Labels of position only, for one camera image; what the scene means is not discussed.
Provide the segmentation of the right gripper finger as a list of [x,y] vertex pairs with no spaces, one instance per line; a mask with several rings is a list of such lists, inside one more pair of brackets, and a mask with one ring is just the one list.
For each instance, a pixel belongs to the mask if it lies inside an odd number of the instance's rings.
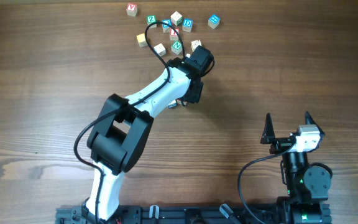
[[275,142],[275,132],[273,129],[272,117],[270,113],[266,114],[265,117],[265,126],[260,139],[261,144],[272,144]]
[[320,128],[320,126],[314,121],[312,116],[308,111],[305,112],[305,124],[315,125],[319,130],[319,135],[325,137],[325,132]]

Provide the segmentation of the white block blue edge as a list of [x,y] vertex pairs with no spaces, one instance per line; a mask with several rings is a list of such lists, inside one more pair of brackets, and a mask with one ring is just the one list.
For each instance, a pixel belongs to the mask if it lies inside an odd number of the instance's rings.
[[177,101],[176,100],[173,100],[171,103],[168,104],[167,108],[168,109],[172,109],[172,108],[175,108],[177,107]]

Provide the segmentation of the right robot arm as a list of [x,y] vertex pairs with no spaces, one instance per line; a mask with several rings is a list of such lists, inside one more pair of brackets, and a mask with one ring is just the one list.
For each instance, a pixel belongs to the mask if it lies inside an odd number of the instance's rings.
[[325,201],[331,187],[333,172],[327,165],[308,161],[308,154],[319,148],[324,131],[311,115],[305,113],[305,124],[287,138],[275,136],[271,115],[265,119],[261,144],[270,145],[270,154],[282,156],[280,172],[288,196],[276,202],[277,223],[332,223],[331,210]]

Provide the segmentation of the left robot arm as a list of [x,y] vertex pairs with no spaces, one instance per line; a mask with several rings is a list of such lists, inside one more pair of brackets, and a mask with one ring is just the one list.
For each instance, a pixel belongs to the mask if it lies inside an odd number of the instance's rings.
[[213,65],[213,54],[198,46],[189,57],[169,60],[162,74],[139,92],[107,98],[98,118],[85,127],[94,168],[91,195],[82,206],[87,221],[106,223],[112,218],[124,175],[142,155],[154,119],[176,100],[198,103],[201,78]]

